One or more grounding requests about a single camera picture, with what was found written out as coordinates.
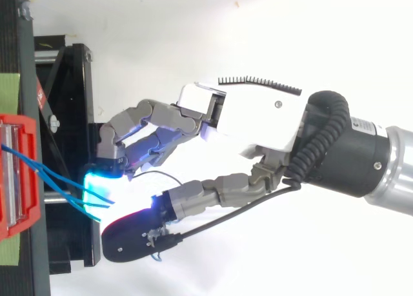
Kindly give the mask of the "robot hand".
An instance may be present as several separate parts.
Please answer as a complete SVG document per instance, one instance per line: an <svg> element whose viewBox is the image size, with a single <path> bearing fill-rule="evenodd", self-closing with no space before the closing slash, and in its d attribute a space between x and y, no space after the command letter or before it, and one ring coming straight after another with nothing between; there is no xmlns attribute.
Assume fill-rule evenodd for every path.
<svg viewBox="0 0 413 296"><path fill-rule="evenodd" d="M99 129L96 160L85 180L91 191L118 191L118 179L162 165L180 144L196 137L261 162L248 174L193 180L145 198L136 211L103 229L104 257L123 263L161 253L191 236L170 233L168 223L213 206L242 212L268 197L290 162L304 113L301 90L240 77L214 86L186 84L175 103L143 99L113 115Z"/></svg>

